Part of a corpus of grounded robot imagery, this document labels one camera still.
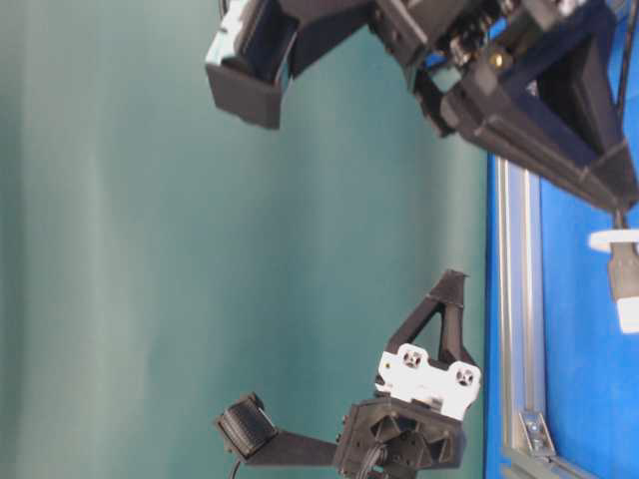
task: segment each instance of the screw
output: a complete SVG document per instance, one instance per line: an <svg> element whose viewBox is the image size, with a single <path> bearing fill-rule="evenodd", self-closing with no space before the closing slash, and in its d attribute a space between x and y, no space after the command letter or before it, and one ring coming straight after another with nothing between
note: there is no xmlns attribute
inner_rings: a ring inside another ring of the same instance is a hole
<svg viewBox="0 0 639 479"><path fill-rule="evenodd" d="M474 376L470 369L457 371L457 382L462 386L469 386L470 384L472 384L473 380Z"/></svg>
<svg viewBox="0 0 639 479"><path fill-rule="evenodd" d="M503 55L500 53L493 53L492 56L490 57L490 65L492 65L495 68L501 68L503 67L503 64L504 64Z"/></svg>

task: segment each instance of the teal backdrop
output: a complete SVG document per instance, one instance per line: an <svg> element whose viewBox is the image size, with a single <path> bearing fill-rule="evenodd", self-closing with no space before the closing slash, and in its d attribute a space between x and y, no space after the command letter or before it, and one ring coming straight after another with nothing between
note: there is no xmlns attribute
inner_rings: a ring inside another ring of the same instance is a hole
<svg viewBox="0 0 639 479"><path fill-rule="evenodd" d="M226 477L211 421L252 390L333 440L448 267L483 364L485 154L435 138L368 32L267 132L213 107L215 0L1 10L0 477ZM421 477L481 476L482 412ZM239 475L296 477L336 473Z"/></svg>

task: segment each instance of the metal frame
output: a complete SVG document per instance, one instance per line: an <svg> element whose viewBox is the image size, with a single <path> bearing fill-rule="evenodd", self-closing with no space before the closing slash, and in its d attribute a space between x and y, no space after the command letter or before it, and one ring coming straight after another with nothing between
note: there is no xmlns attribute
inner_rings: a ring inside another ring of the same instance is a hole
<svg viewBox="0 0 639 479"><path fill-rule="evenodd" d="M539 179L498 159L497 195L502 452L511 461L510 466L502 466L501 472L511 479L594 478L556 454L543 420L546 403ZM540 419L532 421L531 417ZM536 434L534 441L531 431Z"/></svg>

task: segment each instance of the cable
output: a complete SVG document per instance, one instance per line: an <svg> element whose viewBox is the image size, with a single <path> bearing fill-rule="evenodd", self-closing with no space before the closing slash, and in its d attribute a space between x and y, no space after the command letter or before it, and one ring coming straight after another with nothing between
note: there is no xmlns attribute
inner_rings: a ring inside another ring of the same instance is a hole
<svg viewBox="0 0 639 479"><path fill-rule="evenodd" d="M628 29L626 41L623 47L623 60L621 62L621 75L619 77L619 90L617 92L617 112L623 122L626 110L626 90L628 89L628 77L630 76L630 62L632 60L632 48L634 46L635 31L637 30L637 14L639 13L639 0L632 0L630 13L628 14Z"/></svg>
<svg viewBox="0 0 639 479"><path fill-rule="evenodd" d="M623 117L626 113L626 92L628 90L630 62L632 61L632 49L634 47L635 32L637 31L637 17L639 16L638 14L639 0L632 0L632 2L630 3L630 12L628 13L628 27L626 29L626 39L623 46L621 74L619 75L619 89L617 90L617 113L622 124ZM615 212L613 214L613 225L615 230L627 229L628 220L625 213Z"/></svg>
<svg viewBox="0 0 639 479"><path fill-rule="evenodd" d="M361 461L361 468L357 473L356 479L368 479L368 476L372 472L372 468L377 465L379 462L383 462L386 455L386 446L383 444L375 444L363 458Z"/></svg>
<svg viewBox="0 0 639 479"><path fill-rule="evenodd" d="M236 475L238 474L238 469L240 469L240 465L242 465L242 461L236 462L236 465L231 469L231 474L229 475L229 479L236 479Z"/></svg>
<svg viewBox="0 0 639 479"><path fill-rule="evenodd" d="M222 19L229 11L229 0L218 0L218 6L220 7L220 18Z"/></svg>

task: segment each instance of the white mounting plate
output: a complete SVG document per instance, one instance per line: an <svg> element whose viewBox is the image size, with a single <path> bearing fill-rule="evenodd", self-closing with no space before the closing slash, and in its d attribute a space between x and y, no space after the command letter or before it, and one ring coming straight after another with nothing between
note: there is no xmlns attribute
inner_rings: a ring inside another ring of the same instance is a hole
<svg viewBox="0 0 639 479"><path fill-rule="evenodd" d="M378 372L384 381L384 385L375 385L379 392L405 402L422 402L459 421L481 386L477 366L456 361L447 370L439 369L428 363L428 352L414 344L403 344L397 354L385 351Z"/></svg>
<svg viewBox="0 0 639 479"><path fill-rule="evenodd" d="M639 230L606 230L595 232L588 238L588 245L601 252L610 252L614 242L639 242Z"/></svg>

